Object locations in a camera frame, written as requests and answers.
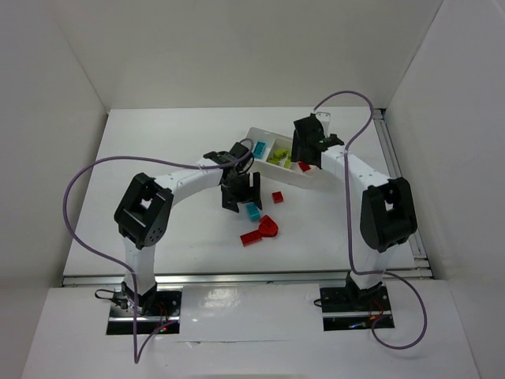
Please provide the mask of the red long lego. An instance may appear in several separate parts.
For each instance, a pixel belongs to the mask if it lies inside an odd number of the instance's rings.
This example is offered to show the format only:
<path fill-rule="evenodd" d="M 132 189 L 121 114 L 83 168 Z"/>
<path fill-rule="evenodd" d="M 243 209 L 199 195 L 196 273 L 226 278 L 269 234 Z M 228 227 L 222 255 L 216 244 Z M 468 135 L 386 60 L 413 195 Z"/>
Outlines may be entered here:
<path fill-rule="evenodd" d="M 246 247 L 261 241 L 263 238 L 259 230 L 250 231 L 240 236 L 241 244 Z"/>

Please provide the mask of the green long lego brick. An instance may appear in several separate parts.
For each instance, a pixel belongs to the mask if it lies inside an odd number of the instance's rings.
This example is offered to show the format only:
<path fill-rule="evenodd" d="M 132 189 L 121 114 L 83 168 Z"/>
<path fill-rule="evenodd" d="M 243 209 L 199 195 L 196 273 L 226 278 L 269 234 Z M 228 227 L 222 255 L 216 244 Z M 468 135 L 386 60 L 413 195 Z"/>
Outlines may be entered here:
<path fill-rule="evenodd" d="M 279 157 L 272 156 L 272 157 L 270 157 L 270 158 L 267 159 L 267 162 L 271 163 L 271 164 L 274 164 L 274 165 L 279 165 L 280 160 L 281 159 Z"/>

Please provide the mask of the white three-compartment tray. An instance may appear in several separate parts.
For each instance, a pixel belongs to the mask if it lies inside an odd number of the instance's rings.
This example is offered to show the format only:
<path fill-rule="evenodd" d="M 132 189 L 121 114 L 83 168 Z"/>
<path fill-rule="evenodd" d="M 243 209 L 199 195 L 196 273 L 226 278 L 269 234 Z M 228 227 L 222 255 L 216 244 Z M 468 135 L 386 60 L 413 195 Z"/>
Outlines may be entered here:
<path fill-rule="evenodd" d="M 326 179 L 316 167 L 290 161 L 291 137 L 256 127 L 251 127 L 246 137 L 254 142 L 252 170 L 263 177 L 304 189 L 321 186 Z"/>

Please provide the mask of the cyan curved lego brick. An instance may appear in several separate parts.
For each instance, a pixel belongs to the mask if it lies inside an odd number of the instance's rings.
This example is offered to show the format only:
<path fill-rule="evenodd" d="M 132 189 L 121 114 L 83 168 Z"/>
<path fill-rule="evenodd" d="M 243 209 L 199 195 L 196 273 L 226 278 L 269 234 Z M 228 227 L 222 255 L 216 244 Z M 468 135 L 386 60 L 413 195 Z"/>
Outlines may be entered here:
<path fill-rule="evenodd" d="M 253 203 L 248 203 L 245 206 L 248 218 L 252 222 L 259 221 L 261 218 L 260 209 Z"/>

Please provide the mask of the small red square lego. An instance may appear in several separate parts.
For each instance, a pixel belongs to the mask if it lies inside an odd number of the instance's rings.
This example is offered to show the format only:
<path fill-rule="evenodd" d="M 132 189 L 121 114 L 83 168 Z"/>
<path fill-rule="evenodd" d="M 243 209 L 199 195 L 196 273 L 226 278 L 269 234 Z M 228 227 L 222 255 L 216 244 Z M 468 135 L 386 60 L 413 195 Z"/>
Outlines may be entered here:
<path fill-rule="evenodd" d="M 276 191 L 271 194 L 272 200 L 275 204 L 281 203 L 284 201 L 283 195 L 281 191 Z"/>

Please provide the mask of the cyan long lego upturned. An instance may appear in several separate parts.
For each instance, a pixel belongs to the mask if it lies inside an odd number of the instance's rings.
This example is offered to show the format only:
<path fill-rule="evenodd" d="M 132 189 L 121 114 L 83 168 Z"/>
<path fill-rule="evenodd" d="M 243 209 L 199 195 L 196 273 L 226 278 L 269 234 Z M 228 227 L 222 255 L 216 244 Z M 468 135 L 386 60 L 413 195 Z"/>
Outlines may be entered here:
<path fill-rule="evenodd" d="M 266 143 L 263 141 L 257 141 L 252 153 L 255 159 L 262 159 L 266 151 Z"/>

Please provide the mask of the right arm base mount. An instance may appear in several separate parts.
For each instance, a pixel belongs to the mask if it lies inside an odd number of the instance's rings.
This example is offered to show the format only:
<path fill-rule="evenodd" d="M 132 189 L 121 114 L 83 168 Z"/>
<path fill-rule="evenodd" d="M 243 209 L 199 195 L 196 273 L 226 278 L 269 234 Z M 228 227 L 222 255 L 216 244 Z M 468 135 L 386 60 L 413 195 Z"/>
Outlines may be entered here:
<path fill-rule="evenodd" d="M 344 286 L 321 287 L 320 297 L 312 303 L 321 309 L 325 332 L 371 329 L 374 322 L 378 329 L 395 327 L 384 284 L 358 297 L 347 280 Z"/>

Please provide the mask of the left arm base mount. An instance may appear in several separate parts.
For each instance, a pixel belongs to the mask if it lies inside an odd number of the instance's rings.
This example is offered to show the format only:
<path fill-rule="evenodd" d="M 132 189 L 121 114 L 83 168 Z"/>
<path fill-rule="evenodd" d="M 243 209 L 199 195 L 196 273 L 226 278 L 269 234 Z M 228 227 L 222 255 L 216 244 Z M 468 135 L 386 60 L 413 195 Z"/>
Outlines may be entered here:
<path fill-rule="evenodd" d="M 110 303 L 106 334 L 108 336 L 131 336 L 133 334 L 133 306 L 121 291 L 98 289 L 95 298 Z M 160 335 L 180 332 L 181 289 L 159 291 L 148 310 L 137 315 L 137 333 L 149 335 L 156 329 Z"/>

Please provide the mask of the red sloped lego brick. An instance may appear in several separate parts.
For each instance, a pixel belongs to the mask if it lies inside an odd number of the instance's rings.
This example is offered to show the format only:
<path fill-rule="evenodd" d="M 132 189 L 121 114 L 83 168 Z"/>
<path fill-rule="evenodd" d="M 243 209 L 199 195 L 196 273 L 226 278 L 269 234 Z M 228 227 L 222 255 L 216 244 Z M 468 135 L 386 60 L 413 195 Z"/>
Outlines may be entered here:
<path fill-rule="evenodd" d="M 304 162 L 297 163 L 302 172 L 307 172 L 311 170 L 311 166 Z"/>

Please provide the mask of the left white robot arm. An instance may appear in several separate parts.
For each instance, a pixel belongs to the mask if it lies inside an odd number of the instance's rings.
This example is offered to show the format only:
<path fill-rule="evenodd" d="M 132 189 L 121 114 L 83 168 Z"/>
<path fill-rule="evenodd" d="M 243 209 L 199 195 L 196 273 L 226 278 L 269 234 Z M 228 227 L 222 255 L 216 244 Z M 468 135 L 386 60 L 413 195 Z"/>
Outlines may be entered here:
<path fill-rule="evenodd" d="M 175 205 L 218 186 L 222 208 L 236 213 L 240 204 L 253 203 L 262 208 L 260 174 L 249 172 L 254 160 L 249 142 L 237 142 L 228 152 L 209 152 L 191 169 L 159 177 L 145 173 L 133 177 L 114 214 L 129 266 L 122 292 L 131 308 L 146 313 L 155 302 L 155 246 L 166 233 Z"/>

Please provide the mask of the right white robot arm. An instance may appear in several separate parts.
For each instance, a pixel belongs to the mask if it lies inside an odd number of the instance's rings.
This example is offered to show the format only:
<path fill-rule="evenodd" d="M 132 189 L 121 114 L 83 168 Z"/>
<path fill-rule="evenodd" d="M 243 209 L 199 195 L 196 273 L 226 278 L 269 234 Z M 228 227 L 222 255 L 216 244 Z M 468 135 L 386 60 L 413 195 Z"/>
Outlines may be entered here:
<path fill-rule="evenodd" d="M 291 160 L 316 166 L 344 184 L 350 281 L 371 291 L 391 258 L 417 230 L 409 182 L 391 178 L 358 158 L 315 114 L 294 122 Z"/>

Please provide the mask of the red arch lego brick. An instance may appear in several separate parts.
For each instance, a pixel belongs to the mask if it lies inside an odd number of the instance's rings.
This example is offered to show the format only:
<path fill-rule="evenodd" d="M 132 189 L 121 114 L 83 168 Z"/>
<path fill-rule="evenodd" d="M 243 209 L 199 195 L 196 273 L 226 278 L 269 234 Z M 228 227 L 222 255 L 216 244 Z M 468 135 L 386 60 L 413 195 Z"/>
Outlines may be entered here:
<path fill-rule="evenodd" d="M 278 224 L 268 215 L 259 220 L 258 231 L 265 238 L 274 238 L 279 232 Z"/>

